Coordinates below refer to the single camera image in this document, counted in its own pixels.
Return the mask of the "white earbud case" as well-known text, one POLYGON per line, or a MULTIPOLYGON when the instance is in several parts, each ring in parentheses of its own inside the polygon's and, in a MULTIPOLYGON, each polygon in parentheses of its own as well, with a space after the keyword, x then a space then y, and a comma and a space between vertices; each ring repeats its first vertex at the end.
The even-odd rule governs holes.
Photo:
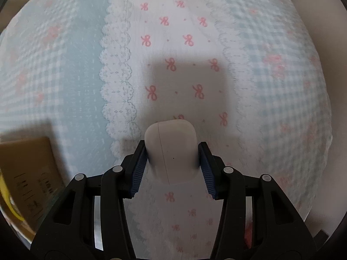
POLYGON ((199 170, 198 141, 194 126, 182 119, 150 125, 144 136, 154 176, 162 184, 189 182, 199 170))

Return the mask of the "cardboard box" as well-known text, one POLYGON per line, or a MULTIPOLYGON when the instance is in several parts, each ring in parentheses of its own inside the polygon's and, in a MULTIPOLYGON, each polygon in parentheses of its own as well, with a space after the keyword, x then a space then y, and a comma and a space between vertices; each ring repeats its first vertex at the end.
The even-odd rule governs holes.
POLYGON ((21 223, 36 233, 65 188, 49 138, 1 143, 1 174, 9 189, 11 203, 25 220, 21 223))

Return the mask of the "yellow tape roll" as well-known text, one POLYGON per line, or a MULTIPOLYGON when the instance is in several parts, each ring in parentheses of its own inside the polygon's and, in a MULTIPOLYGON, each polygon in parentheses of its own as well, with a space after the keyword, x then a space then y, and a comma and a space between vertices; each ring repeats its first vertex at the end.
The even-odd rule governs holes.
POLYGON ((7 205, 9 210, 11 211, 11 213, 20 221, 25 221, 23 216, 17 210, 16 206, 11 203, 12 198, 11 198, 11 195, 9 193, 9 189, 7 188, 7 185, 5 183, 5 179, 4 179, 2 174, 0 177, 0 188, 1 188, 1 196, 2 196, 3 200, 5 201, 5 204, 7 205))

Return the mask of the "blue white floral bedspread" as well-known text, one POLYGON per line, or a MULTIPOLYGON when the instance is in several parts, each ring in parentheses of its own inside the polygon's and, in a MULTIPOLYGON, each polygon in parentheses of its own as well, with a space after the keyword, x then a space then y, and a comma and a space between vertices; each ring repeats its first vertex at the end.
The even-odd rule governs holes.
MULTIPOLYGON (((121 165, 150 125, 175 119, 227 167, 270 175, 307 216, 331 105, 290 0, 30 0, 1 33, 1 138, 49 138, 65 188, 121 165)), ((166 185, 147 160, 124 200, 136 258, 211 259, 222 205, 200 165, 166 185)))

